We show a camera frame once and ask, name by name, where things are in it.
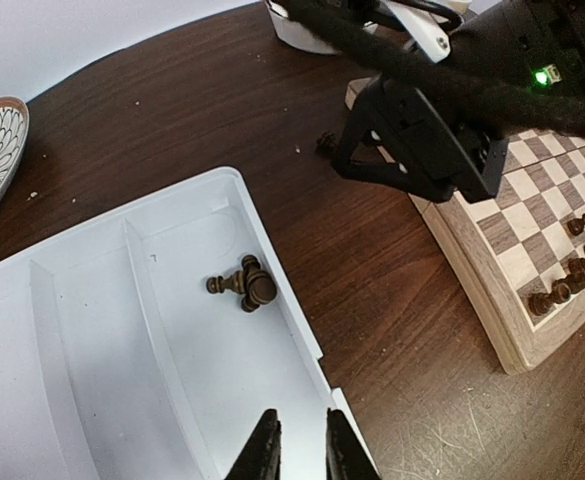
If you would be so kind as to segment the dark pawn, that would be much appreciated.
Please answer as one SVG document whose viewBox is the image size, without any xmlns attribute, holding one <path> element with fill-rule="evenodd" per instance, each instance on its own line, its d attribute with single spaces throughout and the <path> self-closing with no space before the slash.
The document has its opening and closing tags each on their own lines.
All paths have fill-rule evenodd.
<svg viewBox="0 0 585 480">
<path fill-rule="evenodd" d="M 243 272 L 248 274 L 249 272 L 260 270 L 261 264 L 256 256 L 248 254 L 242 258 L 241 267 Z"/>
</svg>

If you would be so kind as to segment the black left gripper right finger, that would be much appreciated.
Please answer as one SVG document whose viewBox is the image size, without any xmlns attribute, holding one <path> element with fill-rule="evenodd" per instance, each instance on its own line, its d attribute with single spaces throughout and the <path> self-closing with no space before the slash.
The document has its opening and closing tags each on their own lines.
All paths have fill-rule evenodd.
<svg viewBox="0 0 585 480">
<path fill-rule="evenodd" d="M 341 410 L 327 411 L 326 470 L 327 478 L 331 480 L 380 479 Z"/>
</svg>

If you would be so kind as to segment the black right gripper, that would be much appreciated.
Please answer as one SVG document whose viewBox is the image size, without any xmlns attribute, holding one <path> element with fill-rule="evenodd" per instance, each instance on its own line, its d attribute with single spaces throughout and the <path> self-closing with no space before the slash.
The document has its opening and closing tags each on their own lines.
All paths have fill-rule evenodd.
<svg viewBox="0 0 585 480">
<path fill-rule="evenodd" d="M 349 114 L 331 167 L 432 203 L 458 191 L 470 203 L 497 196 L 508 141 L 464 121 L 446 103 L 390 79 L 350 84 Z"/>
</svg>

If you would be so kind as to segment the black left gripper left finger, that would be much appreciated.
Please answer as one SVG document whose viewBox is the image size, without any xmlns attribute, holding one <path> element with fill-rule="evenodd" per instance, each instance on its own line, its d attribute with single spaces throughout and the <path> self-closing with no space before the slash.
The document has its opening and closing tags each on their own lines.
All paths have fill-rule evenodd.
<svg viewBox="0 0 585 480">
<path fill-rule="evenodd" d="M 279 480 L 281 423 L 275 409 L 263 412 L 226 480 Z"/>
</svg>

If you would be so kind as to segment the dark pawn sideways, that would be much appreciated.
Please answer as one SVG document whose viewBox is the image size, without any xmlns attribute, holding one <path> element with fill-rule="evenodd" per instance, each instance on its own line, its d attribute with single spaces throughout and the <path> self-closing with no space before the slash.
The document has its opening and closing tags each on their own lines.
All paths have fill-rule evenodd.
<svg viewBox="0 0 585 480">
<path fill-rule="evenodd" d="M 241 309 L 244 312 L 252 313 L 256 311 L 259 307 L 260 305 L 258 303 L 255 303 L 250 296 L 244 296 L 241 299 Z"/>
</svg>

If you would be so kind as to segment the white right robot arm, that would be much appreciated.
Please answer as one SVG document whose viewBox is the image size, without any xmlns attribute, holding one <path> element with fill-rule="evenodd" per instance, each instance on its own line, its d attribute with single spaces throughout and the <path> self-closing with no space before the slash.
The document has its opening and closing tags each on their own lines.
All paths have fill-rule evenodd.
<svg viewBox="0 0 585 480">
<path fill-rule="evenodd" d="M 467 22 L 441 8 L 436 34 L 388 7 L 369 21 L 410 33 L 418 49 L 439 42 L 441 65 L 554 98 L 585 98 L 585 1 L 502 1 Z M 509 144 L 505 128 L 381 74 L 355 99 L 331 165 L 342 177 L 396 188 L 435 203 L 460 192 L 477 203 L 497 196 Z"/>
</svg>

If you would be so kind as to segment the white plastic compartment tray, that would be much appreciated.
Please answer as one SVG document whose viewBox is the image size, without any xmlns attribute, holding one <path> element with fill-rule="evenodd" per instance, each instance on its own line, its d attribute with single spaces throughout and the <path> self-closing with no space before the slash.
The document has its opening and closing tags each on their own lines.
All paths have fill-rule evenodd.
<svg viewBox="0 0 585 480">
<path fill-rule="evenodd" d="M 206 280 L 258 258 L 252 313 Z M 281 475 L 326 475 L 347 410 L 241 174 L 219 167 L 0 262 L 0 479 L 221 479 L 259 418 Z"/>
</svg>

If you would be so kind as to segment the dark pawn file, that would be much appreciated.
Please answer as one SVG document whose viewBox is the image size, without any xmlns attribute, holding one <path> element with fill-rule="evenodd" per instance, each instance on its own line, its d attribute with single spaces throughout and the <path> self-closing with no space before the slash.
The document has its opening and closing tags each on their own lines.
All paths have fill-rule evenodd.
<svg viewBox="0 0 585 480">
<path fill-rule="evenodd" d="M 332 156 L 338 147 L 338 139 L 336 135 L 331 131 L 324 132 L 316 140 L 315 151 L 322 156 Z"/>
<path fill-rule="evenodd" d="M 568 232 L 573 236 L 579 236 L 585 230 L 585 214 L 580 218 L 570 219 L 566 223 Z"/>
</svg>

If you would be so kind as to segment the dark bishop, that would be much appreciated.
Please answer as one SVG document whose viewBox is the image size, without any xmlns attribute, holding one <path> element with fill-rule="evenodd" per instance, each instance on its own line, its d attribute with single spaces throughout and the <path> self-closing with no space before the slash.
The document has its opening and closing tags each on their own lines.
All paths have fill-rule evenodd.
<svg viewBox="0 0 585 480">
<path fill-rule="evenodd" d="M 585 272 L 585 258 L 574 257 L 568 260 L 568 270 L 572 275 Z"/>
</svg>

